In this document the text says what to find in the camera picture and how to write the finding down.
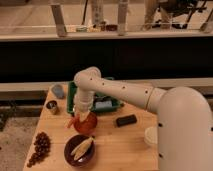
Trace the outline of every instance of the floor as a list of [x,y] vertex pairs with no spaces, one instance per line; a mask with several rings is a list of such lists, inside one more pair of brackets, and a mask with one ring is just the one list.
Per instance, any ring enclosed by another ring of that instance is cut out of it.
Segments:
[[38,117],[9,118],[0,132],[0,171],[22,171]]
[[[83,17],[84,1],[75,0],[71,4],[67,0],[59,0],[62,3],[64,21],[67,26],[79,25]],[[17,33],[51,33],[55,32],[55,25],[49,1],[31,0],[24,6],[0,6],[0,35]],[[207,2],[207,10],[203,13],[195,13],[189,25],[189,29],[199,29],[207,19],[213,2]],[[104,19],[110,24],[117,23],[118,4],[111,0],[104,0]],[[131,0],[127,15],[128,31],[141,31],[144,23],[144,1]],[[91,8],[88,5],[86,23],[91,19]],[[186,15],[177,17],[174,21],[183,23]]]

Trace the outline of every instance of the black object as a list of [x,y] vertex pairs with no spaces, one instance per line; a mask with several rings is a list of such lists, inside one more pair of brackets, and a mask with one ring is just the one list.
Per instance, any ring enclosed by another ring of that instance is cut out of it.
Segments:
[[137,118],[135,115],[128,115],[124,117],[120,117],[116,119],[116,124],[118,127],[129,125],[137,122]]
[[84,24],[85,24],[85,19],[86,19],[86,15],[87,15],[88,1],[89,1],[89,0],[86,0],[86,1],[85,1],[84,13],[83,13],[83,19],[82,19],[81,25],[84,25]]

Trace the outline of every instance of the wooden table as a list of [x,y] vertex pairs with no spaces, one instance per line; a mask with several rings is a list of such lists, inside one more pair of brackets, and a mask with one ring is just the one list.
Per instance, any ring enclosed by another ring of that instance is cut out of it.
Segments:
[[[63,86],[67,95],[67,85]],[[51,91],[48,92],[47,101],[56,100]],[[78,134],[74,128],[66,128],[70,114],[66,112],[66,99],[58,100],[59,115],[52,115],[43,107],[35,135],[32,140],[24,171],[156,171],[157,149],[144,143],[144,130],[156,125],[156,116],[130,104],[118,109],[116,112],[98,116],[98,126],[95,130],[95,155],[93,159],[82,168],[70,166],[64,158],[66,142]],[[138,122],[124,127],[116,127],[115,119],[123,115],[135,114]],[[51,138],[51,152],[41,163],[31,168],[27,163],[34,152],[33,142],[39,132],[46,132]]]

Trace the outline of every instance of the green box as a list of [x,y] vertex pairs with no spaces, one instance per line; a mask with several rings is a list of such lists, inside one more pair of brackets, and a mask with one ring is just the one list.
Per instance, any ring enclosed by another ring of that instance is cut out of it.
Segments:
[[[73,98],[74,98],[74,95],[76,93],[76,90],[77,90],[77,87],[76,87],[75,83],[73,81],[70,81],[69,84],[68,84],[67,112],[70,113],[71,115],[74,114]],[[96,93],[96,95],[98,97],[105,96],[102,93]],[[117,108],[119,108],[121,106],[121,102],[119,100],[115,99],[115,98],[112,98],[112,97],[110,97],[110,99],[112,101],[112,107],[95,108],[95,106],[93,105],[93,107],[91,108],[91,111],[96,113],[96,114],[116,111]]]

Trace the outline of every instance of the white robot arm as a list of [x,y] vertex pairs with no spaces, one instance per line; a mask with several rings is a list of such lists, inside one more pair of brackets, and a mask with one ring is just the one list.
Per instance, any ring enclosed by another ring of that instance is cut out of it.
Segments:
[[110,81],[95,67],[78,72],[74,82],[75,108],[82,113],[91,108],[94,92],[101,92],[158,114],[160,171],[213,171],[213,116],[199,92]]

